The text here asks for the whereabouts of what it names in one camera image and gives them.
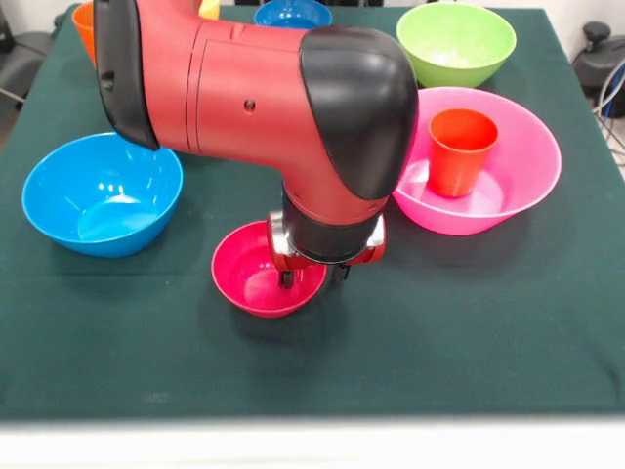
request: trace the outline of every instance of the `pink bowl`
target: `pink bowl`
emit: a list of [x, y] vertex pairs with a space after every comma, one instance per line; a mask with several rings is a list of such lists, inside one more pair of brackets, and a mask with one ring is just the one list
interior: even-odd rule
[[263, 318], [280, 318], [310, 301], [325, 281], [327, 268], [314, 265], [295, 272], [290, 289], [279, 286], [267, 240], [267, 223], [234, 230], [213, 254], [211, 273], [217, 288], [238, 308]]
[[[499, 141], [473, 192], [447, 198], [430, 191], [430, 120], [442, 110], [465, 107], [486, 114]], [[562, 156], [547, 126], [524, 107], [493, 93], [440, 87], [419, 91], [419, 124], [406, 169], [394, 192], [401, 210], [415, 223], [443, 235], [473, 235], [544, 199], [562, 171]]]

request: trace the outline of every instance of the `blue bowl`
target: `blue bowl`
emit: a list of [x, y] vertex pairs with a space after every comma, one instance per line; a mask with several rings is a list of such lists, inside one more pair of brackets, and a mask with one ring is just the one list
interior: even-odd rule
[[332, 12], [314, 0], [271, 0], [256, 11], [261, 26], [313, 29], [332, 24]]
[[26, 179], [28, 221], [63, 246], [122, 257], [150, 244], [174, 213], [183, 167], [169, 149], [152, 151], [114, 133], [55, 149]]

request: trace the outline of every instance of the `green bowl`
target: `green bowl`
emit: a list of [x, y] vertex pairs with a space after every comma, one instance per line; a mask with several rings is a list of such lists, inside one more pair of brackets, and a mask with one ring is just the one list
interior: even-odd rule
[[465, 3], [429, 3], [397, 23], [399, 43], [426, 86], [475, 88], [517, 47], [517, 35], [496, 13]]

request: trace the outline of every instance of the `red cup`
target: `red cup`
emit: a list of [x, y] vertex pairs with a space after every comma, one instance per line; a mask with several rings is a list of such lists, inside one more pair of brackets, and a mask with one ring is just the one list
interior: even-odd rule
[[430, 121], [430, 135], [428, 187], [447, 197], [471, 193], [497, 143], [497, 125], [475, 110], [448, 109]]
[[93, 65], [96, 64], [96, 48], [94, 43], [94, 3], [83, 3], [71, 14], [71, 19], [87, 50]]

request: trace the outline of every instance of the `table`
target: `table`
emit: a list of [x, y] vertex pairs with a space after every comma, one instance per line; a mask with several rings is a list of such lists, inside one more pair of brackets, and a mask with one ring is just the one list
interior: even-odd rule
[[[404, 11], [334, 15], [394, 34]], [[270, 169], [181, 154], [171, 225], [127, 259], [83, 257], [26, 222], [36, 162], [110, 130], [68, 21], [0, 155], [0, 419], [622, 412], [625, 187], [545, 13], [499, 13], [519, 45], [483, 88], [551, 128], [554, 192], [469, 237], [427, 232], [391, 202], [383, 262], [283, 320], [238, 311], [210, 277], [223, 236], [279, 207]]]

